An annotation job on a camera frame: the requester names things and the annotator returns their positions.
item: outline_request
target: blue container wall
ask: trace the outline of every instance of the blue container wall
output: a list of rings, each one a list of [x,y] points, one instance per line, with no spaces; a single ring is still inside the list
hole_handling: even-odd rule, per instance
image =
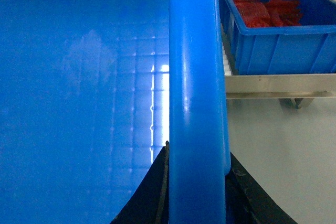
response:
[[[303,26],[275,28],[247,28],[232,0],[221,0],[221,5],[224,32],[240,74],[334,72],[334,1],[300,0]]]

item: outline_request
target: blue plastic surface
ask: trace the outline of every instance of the blue plastic surface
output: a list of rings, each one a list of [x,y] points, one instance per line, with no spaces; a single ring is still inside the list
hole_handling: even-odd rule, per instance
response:
[[[336,71],[336,2],[300,0],[302,26],[270,28],[247,28],[232,0],[220,4],[239,74]]]
[[[218,0],[170,0],[170,224],[224,224],[230,169]]]
[[[0,0],[0,222],[109,223],[169,139],[169,0]]]

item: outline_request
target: floor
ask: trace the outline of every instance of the floor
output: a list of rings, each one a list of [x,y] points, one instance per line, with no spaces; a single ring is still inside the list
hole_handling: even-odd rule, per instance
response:
[[[336,99],[229,100],[232,153],[297,223],[336,223]]]

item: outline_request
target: blue crate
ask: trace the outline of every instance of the blue crate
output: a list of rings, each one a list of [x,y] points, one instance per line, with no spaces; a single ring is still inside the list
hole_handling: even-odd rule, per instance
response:
[[[170,140],[170,223],[225,223],[217,8],[0,0],[0,222],[109,223]]]
[[[233,0],[220,4],[239,74],[336,71],[336,2],[300,0],[302,26],[269,28],[247,28]]]

